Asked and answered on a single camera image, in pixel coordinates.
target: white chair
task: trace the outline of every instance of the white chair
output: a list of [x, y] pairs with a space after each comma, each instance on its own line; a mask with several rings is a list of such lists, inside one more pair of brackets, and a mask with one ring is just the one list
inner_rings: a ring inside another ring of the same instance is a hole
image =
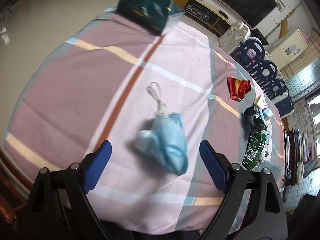
[[236, 22], [219, 38], [219, 47], [230, 54], [238, 47], [240, 42], [246, 41], [250, 34], [250, 29], [246, 24], [242, 21]]
[[265, 51], [264, 60], [271, 60], [272, 61], [271, 54], [267, 51]]

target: chair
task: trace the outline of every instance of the chair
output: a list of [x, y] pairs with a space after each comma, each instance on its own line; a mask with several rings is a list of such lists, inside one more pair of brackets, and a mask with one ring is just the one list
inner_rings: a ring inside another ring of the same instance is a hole
[[267, 97], [272, 100], [273, 98], [286, 92], [286, 85], [282, 79], [276, 78], [274, 81], [269, 81], [266, 83], [262, 90], [265, 92]]
[[12, 14], [12, 11], [11, 11], [11, 9], [10, 9], [10, 6], [11, 6], [11, 5], [12, 5], [12, 4], [11, 4], [10, 0], [5, 0], [4, 3], [3, 3], [3, 5], [0, 6], [0, 20], [1, 20], [1, 14], [2, 14], [3, 20], [5, 20], [5, 19], [4, 19], [4, 14], [5, 14], [6, 11], [9, 11], [9, 13]]
[[282, 101], [283, 99], [285, 99], [285, 98], [286, 98], [287, 96], [289, 96], [289, 95], [290, 95], [290, 94], [289, 94], [289, 90], [288, 90], [288, 88], [286, 88], [286, 92], [284, 92], [282, 95], [279, 95], [279, 96], [273, 98], [273, 99], [271, 100], [271, 102], [272, 102], [273, 104], [276, 104], [276, 103]]
[[240, 44], [230, 56], [244, 69], [247, 69], [263, 61], [265, 49], [257, 38], [249, 38]]
[[224, 52], [230, 54], [241, 42], [246, 41], [249, 37], [249, 27], [242, 21], [239, 21], [234, 23], [226, 33], [219, 38], [219, 46]]
[[281, 100], [280, 102], [275, 103], [275, 106], [276, 108], [278, 108], [281, 118], [287, 117], [294, 111], [294, 105], [290, 95], [288, 95], [285, 99]]
[[268, 82], [272, 82], [276, 79], [278, 68], [274, 62], [266, 60], [259, 62], [251, 71], [248, 72], [257, 84], [263, 88]]
[[272, 60], [271, 54], [266, 51], [266, 54], [264, 55], [264, 60]]

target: blue gripper pad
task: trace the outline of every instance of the blue gripper pad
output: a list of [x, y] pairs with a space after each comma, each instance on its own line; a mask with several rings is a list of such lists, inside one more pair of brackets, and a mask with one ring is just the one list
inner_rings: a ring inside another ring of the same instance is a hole
[[85, 194], [87, 194], [89, 190], [92, 190], [96, 187], [97, 182], [111, 157], [111, 143], [109, 141], [105, 141], [103, 146], [98, 150], [99, 152], [97, 156], [84, 174], [82, 190]]
[[205, 141], [200, 143], [199, 150], [204, 165], [206, 166], [216, 188], [226, 194], [228, 191], [227, 173], [223, 170]]

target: drawstring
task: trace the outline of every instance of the drawstring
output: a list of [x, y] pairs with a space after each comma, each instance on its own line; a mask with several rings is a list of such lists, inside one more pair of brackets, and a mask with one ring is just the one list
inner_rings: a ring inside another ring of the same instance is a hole
[[[156, 85], [158, 92], [153, 88], [153, 84]], [[162, 101], [162, 93], [161, 93], [161, 88], [157, 82], [151, 82], [149, 86], [147, 86], [147, 91], [151, 95], [151, 97], [157, 101], [158, 105], [158, 112], [157, 115], [167, 117], [167, 106], [166, 104]]]

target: screw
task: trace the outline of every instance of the screw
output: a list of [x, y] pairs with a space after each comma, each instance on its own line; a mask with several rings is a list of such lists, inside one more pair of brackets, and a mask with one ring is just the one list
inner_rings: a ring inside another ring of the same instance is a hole
[[70, 165], [70, 168], [73, 169], [73, 170], [77, 170], [79, 167], [80, 167], [80, 164], [79, 164], [79, 163], [72, 163], [72, 164]]
[[40, 173], [41, 173], [41, 174], [45, 174], [47, 171], [48, 171], [47, 168], [42, 168], [42, 169], [40, 170]]
[[268, 168], [264, 168], [264, 169], [263, 169], [263, 172], [264, 172], [265, 174], [270, 174], [270, 173], [271, 173], [271, 170], [268, 169]]
[[238, 163], [232, 163], [232, 164], [231, 164], [231, 168], [233, 168], [233, 169], [236, 170], [236, 171], [239, 171], [240, 165], [239, 165]]

